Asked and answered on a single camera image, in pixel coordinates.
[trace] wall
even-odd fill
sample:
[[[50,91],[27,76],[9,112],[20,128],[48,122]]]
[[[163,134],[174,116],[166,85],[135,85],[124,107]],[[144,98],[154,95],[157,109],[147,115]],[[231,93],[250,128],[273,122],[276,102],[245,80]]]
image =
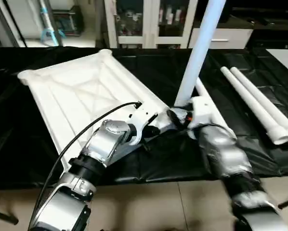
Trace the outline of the wall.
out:
[[[25,39],[39,39],[43,30],[38,0],[7,0]]]
[[[50,4],[53,10],[70,10],[74,5],[73,0],[50,0]]]

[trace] table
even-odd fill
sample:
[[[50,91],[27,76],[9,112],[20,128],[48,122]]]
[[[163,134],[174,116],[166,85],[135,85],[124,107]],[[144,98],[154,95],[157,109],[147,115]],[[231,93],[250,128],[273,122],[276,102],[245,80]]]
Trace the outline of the table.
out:
[[[0,189],[40,187],[56,149],[28,87],[17,74],[98,52],[95,48],[0,49]],[[113,50],[128,70],[167,105],[174,103],[191,50]],[[288,145],[274,146],[243,100],[219,71],[236,66],[288,117],[288,69],[266,50],[210,50],[200,77],[238,136],[260,177],[288,175]],[[169,131],[110,166],[102,185],[214,180],[197,143]],[[54,175],[58,179],[60,166]]]

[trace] white vertical pole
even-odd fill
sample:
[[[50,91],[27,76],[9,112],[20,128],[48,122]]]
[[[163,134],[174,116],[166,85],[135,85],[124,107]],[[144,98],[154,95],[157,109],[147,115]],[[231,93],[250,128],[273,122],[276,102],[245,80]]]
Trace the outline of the white vertical pole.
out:
[[[209,0],[196,44],[192,49],[187,68],[175,100],[175,106],[184,105],[190,98],[196,85],[196,78],[200,73],[206,57],[212,36],[220,19],[226,0]]]

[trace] white cabinet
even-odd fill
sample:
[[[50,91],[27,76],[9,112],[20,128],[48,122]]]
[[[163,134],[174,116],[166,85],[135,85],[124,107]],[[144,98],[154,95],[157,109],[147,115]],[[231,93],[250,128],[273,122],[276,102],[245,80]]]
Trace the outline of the white cabinet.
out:
[[[148,48],[152,0],[105,0],[110,48]]]
[[[210,49],[244,49],[251,34],[252,29],[228,29],[217,28]],[[193,28],[189,42],[189,48],[193,48],[199,35],[199,28]]]
[[[197,0],[105,0],[111,48],[187,48]]]

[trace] glass cabinet door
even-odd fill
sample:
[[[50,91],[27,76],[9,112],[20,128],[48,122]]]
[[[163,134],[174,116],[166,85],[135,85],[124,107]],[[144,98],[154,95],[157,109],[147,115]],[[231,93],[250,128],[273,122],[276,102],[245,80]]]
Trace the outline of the glass cabinet door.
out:
[[[150,3],[151,0],[105,0],[111,48],[145,48]]]
[[[197,0],[159,0],[152,5],[153,21],[152,48],[158,44],[176,44],[186,48],[191,33]]]

